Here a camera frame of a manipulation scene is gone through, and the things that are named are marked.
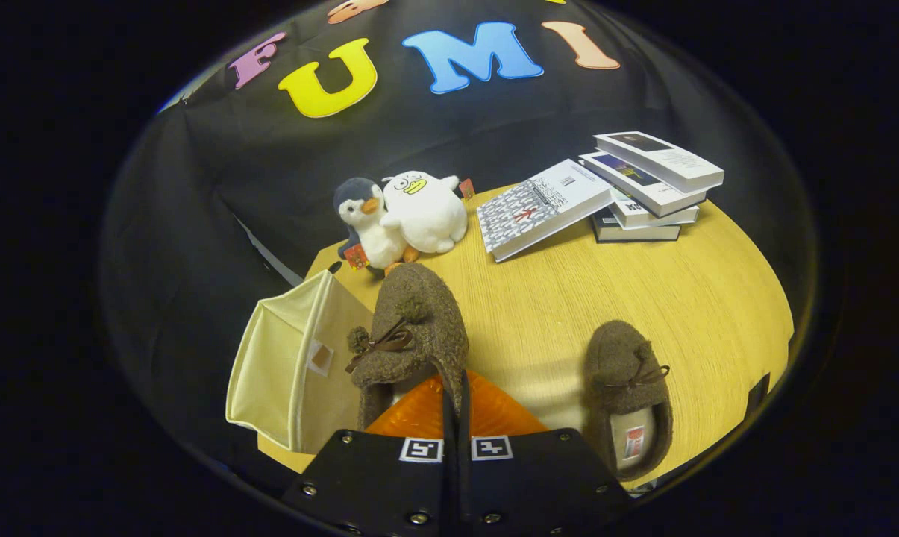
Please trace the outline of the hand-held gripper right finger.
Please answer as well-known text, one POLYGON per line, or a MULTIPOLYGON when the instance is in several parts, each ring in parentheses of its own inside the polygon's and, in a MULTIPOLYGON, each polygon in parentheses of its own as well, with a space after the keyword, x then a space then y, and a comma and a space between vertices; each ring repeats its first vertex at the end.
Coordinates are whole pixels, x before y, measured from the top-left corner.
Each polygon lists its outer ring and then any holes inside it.
POLYGON ((467 374, 460 393, 460 536, 601 535, 630 510, 629 493, 578 430, 474 436, 467 374))

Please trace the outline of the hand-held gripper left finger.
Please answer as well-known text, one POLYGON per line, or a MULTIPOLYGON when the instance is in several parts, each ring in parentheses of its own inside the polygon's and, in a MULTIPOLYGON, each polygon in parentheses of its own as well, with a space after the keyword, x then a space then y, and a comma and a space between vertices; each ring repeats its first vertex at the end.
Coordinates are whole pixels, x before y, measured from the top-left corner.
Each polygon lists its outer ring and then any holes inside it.
POLYGON ((282 504, 336 536, 453 536, 457 424, 440 393, 441 439, 337 430, 283 493, 282 504))

